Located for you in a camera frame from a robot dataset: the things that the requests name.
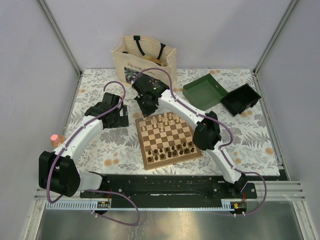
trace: printed picture on bag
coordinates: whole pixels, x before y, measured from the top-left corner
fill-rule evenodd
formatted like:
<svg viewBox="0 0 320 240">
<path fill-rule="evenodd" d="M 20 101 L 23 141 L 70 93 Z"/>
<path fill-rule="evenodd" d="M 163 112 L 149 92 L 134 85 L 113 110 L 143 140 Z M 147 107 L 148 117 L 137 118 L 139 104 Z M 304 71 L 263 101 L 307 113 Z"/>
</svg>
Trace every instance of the printed picture on bag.
<svg viewBox="0 0 320 240">
<path fill-rule="evenodd" d="M 135 71 L 131 68 L 127 68 L 127 67 L 124 67 L 124 75 L 125 75 L 125 81 L 129 84 L 131 84 L 132 80 L 136 77 L 136 75 L 139 73 L 139 71 Z"/>
</svg>

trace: canvas tote bag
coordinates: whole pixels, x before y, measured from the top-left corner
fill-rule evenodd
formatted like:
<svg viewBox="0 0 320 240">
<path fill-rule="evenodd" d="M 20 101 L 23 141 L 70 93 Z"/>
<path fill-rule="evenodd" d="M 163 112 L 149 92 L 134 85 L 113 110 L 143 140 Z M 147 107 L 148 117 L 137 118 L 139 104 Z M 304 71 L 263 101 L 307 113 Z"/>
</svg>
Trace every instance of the canvas tote bag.
<svg viewBox="0 0 320 240">
<path fill-rule="evenodd" d="M 142 59 L 150 56 L 166 63 L 166 66 Z M 127 86 L 131 86 L 132 80 L 142 70 L 147 68 L 160 68 L 167 71 L 172 79 L 172 86 L 177 82 L 177 50 L 158 42 L 149 36 L 124 35 L 122 43 L 112 51 L 116 75 Z M 161 80 L 170 86 L 168 76 L 159 70 L 149 70 L 143 74 Z"/>
</svg>

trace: pink bottle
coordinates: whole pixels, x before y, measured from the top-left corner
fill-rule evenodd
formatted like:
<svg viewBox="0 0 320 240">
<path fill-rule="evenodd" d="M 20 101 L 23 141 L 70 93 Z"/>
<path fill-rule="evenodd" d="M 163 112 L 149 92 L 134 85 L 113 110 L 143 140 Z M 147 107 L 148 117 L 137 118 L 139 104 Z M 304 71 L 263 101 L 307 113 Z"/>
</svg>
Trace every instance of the pink bottle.
<svg viewBox="0 0 320 240">
<path fill-rule="evenodd" d="M 54 148 L 59 147 L 65 140 L 65 136 L 63 135 L 58 135 L 58 134 L 53 134 L 51 137 L 51 144 Z"/>
</svg>

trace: floral tablecloth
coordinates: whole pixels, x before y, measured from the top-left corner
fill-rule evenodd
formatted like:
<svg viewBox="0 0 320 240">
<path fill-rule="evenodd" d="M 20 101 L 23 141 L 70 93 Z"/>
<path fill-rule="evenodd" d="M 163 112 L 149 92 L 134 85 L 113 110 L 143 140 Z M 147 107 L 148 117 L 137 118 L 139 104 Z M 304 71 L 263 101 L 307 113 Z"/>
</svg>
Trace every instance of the floral tablecloth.
<svg viewBox="0 0 320 240">
<path fill-rule="evenodd" d="M 177 84 L 174 91 L 182 95 L 183 85 L 190 83 L 208 73 L 228 91 L 248 83 L 255 88 L 249 69 L 178 69 Z M 73 107 L 66 136 L 76 129 L 85 111 L 100 102 L 103 97 L 103 87 L 108 81 L 117 80 L 114 69 L 86 69 L 83 73 L 80 88 Z M 123 94 L 117 84 L 111 84 L 106 91 Z M 136 92 L 126 87 L 124 103 L 128 106 L 129 127 L 103 130 L 85 149 L 77 167 L 80 172 L 94 171 L 101 174 L 168 174 L 168 175 L 221 175 L 215 162 L 206 152 L 200 159 L 190 160 L 175 165 L 145 170 L 142 153 L 135 124 L 136 118 L 142 114 L 134 100 Z M 255 171 L 262 175 L 278 176 L 276 158 L 266 127 L 260 102 L 247 109 L 241 115 L 233 117 L 219 103 L 208 111 L 214 111 L 218 119 L 229 126 L 234 135 L 234 142 L 226 149 L 237 167 L 243 171 Z M 168 112 L 159 108 L 155 114 Z M 224 142 L 229 141 L 228 132 L 221 127 Z"/>
</svg>

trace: black container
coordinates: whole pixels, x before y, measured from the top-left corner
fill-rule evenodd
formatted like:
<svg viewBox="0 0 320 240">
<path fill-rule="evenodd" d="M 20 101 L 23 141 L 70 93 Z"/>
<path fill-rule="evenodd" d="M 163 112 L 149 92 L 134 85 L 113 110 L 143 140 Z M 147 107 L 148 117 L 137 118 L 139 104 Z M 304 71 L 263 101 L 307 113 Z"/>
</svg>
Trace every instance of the black container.
<svg viewBox="0 0 320 240">
<path fill-rule="evenodd" d="M 260 98 L 261 96 L 246 83 L 225 95 L 221 103 L 235 116 L 247 108 L 252 108 Z"/>
</svg>

